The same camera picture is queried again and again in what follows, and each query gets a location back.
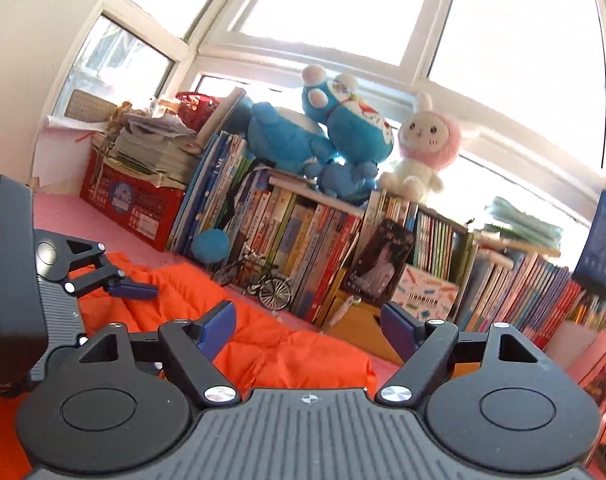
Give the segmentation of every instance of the bicycle wheel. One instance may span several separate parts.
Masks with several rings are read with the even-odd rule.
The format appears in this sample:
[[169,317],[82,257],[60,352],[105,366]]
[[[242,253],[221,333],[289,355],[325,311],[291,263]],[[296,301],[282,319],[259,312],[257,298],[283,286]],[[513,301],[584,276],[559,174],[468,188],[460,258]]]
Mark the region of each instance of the bicycle wheel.
[[229,285],[238,278],[238,269],[237,264],[223,266],[212,274],[212,281],[220,286]]
[[292,300],[292,289],[281,278],[266,280],[259,290],[259,301],[268,310],[282,310]]

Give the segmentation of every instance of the orange blanket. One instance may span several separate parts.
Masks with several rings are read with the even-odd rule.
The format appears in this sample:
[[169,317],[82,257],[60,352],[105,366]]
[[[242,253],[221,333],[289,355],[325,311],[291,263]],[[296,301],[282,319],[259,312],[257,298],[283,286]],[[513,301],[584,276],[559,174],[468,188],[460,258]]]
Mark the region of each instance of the orange blanket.
[[[237,330],[216,358],[215,365],[243,394],[254,387],[376,389],[368,356],[339,340],[313,332],[293,332],[255,306],[230,297],[190,264],[148,270],[135,266],[123,254],[110,260],[138,282],[158,286],[153,302],[111,298],[102,290],[80,301],[90,335],[109,322],[121,321],[130,332],[155,330],[175,318],[198,319],[219,301],[237,307]],[[0,399],[0,480],[18,480],[30,466],[14,433],[20,399]]]

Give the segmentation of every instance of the picture book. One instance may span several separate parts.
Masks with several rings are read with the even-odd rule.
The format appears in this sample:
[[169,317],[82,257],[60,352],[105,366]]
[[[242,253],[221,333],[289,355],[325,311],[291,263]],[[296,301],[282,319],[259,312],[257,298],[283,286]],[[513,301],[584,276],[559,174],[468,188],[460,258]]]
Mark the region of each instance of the picture book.
[[343,289],[368,303],[381,305],[389,300],[413,245],[414,234],[384,219],[347,272]]
[[392,301],[419,321],[446,319],[458,291],[457,285],[406,265],[392,295]]

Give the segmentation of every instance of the pink bunny plush toy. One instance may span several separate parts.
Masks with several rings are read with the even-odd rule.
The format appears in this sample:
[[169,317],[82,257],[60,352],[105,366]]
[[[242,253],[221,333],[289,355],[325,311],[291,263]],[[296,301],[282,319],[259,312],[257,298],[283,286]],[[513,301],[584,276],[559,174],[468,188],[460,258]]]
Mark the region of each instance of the pink bunny plush toy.
[[443,191],[438,172],[459,155],[461,128],[452,119],[432,111],[431,99],[420,95],[415,112],[398,129],[403,158],[392,172],[382,173],[379,187],[410,202],[423,202],[430,191]]

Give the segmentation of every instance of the metal screw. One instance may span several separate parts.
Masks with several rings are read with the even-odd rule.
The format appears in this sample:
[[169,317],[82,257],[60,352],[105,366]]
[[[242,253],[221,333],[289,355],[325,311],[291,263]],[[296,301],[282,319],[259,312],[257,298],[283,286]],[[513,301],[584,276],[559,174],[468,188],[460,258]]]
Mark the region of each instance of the metal screw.
[[212,386],[205,390],[204,395],[209,402],[229,402],[230,400],[234,400],[237,392],[229,386]]
[[405,386],[386,386],[381,390],[381,397],[387,402],[406,402],[412,398],[412,392]]

